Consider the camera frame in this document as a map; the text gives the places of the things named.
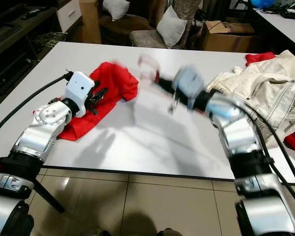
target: cushion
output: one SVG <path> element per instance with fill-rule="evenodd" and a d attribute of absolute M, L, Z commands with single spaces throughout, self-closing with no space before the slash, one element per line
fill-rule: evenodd
<path fill-rule="evenodd" d="M 131 46 L 130 33 L 134 30 L 154 30 L 148 20 L 130 14 L 125 14 L 120 20 L 112 22 L 111 16 L 102 15 L 99 18 L 101 36 L 104 43 Z"/>
<path fill-rule="evenodd" d="M 162 36 L 165 45 L 168 48 L 172 48 L 183 35 L 186 24 L 187 21 L 180 19 L 173 7 L 169 6 L 158 23 L 156 30 Z"/>
<path fill-rule="evenodd" d="M 103 10 L 108 11 L 112 20 L 121 19 L 128 11 L 130 2 L 126 0 L 104 0 Z"/>
<path fill-rule="evenodd" d="M 167 48 L 156 30 L 133 31 L 130 34 L 130 40 L 135 47 Z"/>

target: chair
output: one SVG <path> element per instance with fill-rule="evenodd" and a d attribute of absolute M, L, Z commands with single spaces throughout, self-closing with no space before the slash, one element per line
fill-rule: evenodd
<path fill-rule="evenodd" d="M 186 49 L 187 38 L 191 28 L 192 20 L 196 14 L 201 0 L 174 0 L 173 8 L 179 18 L 187 20 L 185 31 L 180 41 L 174 45 L 173 49 Z M 145 48 L 167 48 L 162 37 L 156 30 L 138 30 L 130 34 L 133 46 Z"/>
<path fill-rule="evenodd" d="M 103 0 L 98 1 L 98 18 L 104 44 L 131 46 L 130 33 L 134 30 L 154 30 L 167 7 L 167 0 L 128 0 L 127 14 L 112 21 L 103 11 Z"/>

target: blue object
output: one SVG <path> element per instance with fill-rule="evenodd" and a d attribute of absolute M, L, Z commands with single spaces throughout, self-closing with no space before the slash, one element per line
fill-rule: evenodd
<path fill-rule="evenodd" d="M 251 4 L 256 8 L 270 7 L 274 0 L 251 0 Z"/>

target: white denim jacket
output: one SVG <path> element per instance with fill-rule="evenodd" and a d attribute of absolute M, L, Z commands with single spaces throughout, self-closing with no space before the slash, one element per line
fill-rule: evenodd
<path fill-rule="evenodd" d="M 249 64 L 246 69 L 218 75 L 207 87 L 234 95 L 256 109 L 276 130 L 280 140 L 295 132 L 295 56 L 288 50 L 278 57 Z M 277 143 L 266 125 L 256 120 L 268 147 Z"/>

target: black cable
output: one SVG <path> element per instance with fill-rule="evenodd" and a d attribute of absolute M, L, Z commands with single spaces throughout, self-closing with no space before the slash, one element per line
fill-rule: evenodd
<path fill-rule="evenodd" d="M 258 127 L 258 125 L 256 124 L 255 120 L 252 118 L 252 116 L 244 109 L 242 108 L 241 106 L 238 106 L 237 104 L 235 104 L 234 102 L 232 101 L 229 101 L 229 100 L 226 100 L 228 103 L 234 105 L 236 108 L 240 109 L 241 111 L 243 111 L 248 117 L 249 119 L 251 120 L 251 122 L 253 122 L 253 124 L 255 125 L 255 128 L 256 128 L 256 131 L 257 131 L 257 134 L 259 136 L 259 139 L 260 139 L 260 143 L 261 143 L 261 146 L 265 152 L 265 156 L 266 158 L 271 158 L 270 155 L 269 155 L 269 152 L 267 150 L 267 147 L 266 147 L 266 143 L 265 143 L 265 140 L 263 139 L 263 136 L 262 136 L 262 133 L 260 131 L 260 128 Z M 249 105 L 247 105 L 252 111 L 256 112 L 255 109 L 253 109 L 252 107 L 250 107 Z M 275 167 L 274 163 L 270 162 L 270 166 L 271 168 L 273 169 L 273 171 L 275 172 L 275 174 L 279 177 L 279 179 L 282 181 L 282 183 L 284 184 L 284 186 L 287 188 L 287 190 L 290 192 L 291 196 L 295 199 L 295 191 L 291 188 L 291 186 L 289 185 L 289 183 L 286 181 L 286 179 L 282 176 L 282 174 L 279 172 L 279 170 Z"/>
<path fill-rule="evenodd" d="M 256 115 L 262 120 L 262 122 L 263 122 L 264 124 L 266 124 L 266 126 L 269 128 L 270 132 L 271 132 L 272 135 L 274 136 L 274 138 L 275 138 L 277 144 L 279 145 L 279 147 L 280 147 L 280 149 L 281 149 L 281 151 L 282 151 L 282 153 L 283 153 L 283 155 L 284 155 L 284 157 L 285 157 L 285 159 L 286 159 L 286 161 L 287 161 L 287 163 L 288 163 L 288 165 L 289 165 L 289 167 L 290 167 L 290 169 L 291 169 L 291 171 L 292 171 L 292 173 L 293 173 L 293 175 L 294 175 L 294 177 L 295 177 L 295 167 L 294 167 L 294 165 L 293 165 L 293 163 L 292 163 L 292 161 L 291 161 L 289 155 L 287 154 L 287 152 L 286 152 L 286 150 L 285 150 L 285 148 L 284 148 L 282 142 L 280 141 L 280 139 L 279 139 L 279 137 L 277 136 L 276 132 L 275 132 L 274 129 L 272 128 L 272 126 L 271 126 L 271 125 L 269 124 L 269 122 L 268 122 L 268 121 L 267 121 L 267 120 L 266 120 L 266 119 L 265 119 L 260 113 L 258 113 L 255 109 L 253 109 L 253 108 L 252 108 L 251 106 L 249 106 L 248 104 L 246 104 L 246 106 L 249 107 L 254 113 L 256 113 Z"/>
<path fill-rule="evenodd" d="M 15 109 L 13 109 L 12 112 L 10 112 L 1 122 L 0 122 L 0 129 L 1 127 L 19 110 L 21 109 L 25 104 L 27 104 L 31 99 L 33 99 L 36 95 L 44 91 L 46 88 L 50 87 L 51 85 L 59 82 L 60 80 L 66 79 L 70 80 L 71 76 L 73 75 L 73 72 L 69 71 L 67 74 L 62 75 L 61 77 L 51 81 L 50 83 L 46 84 L 45 86 L 41 87 L 39 90 L 34 92 L 32 95 L 30 95 L 27 99 L 25 99 L 20 105 L 18 105 Z"/>

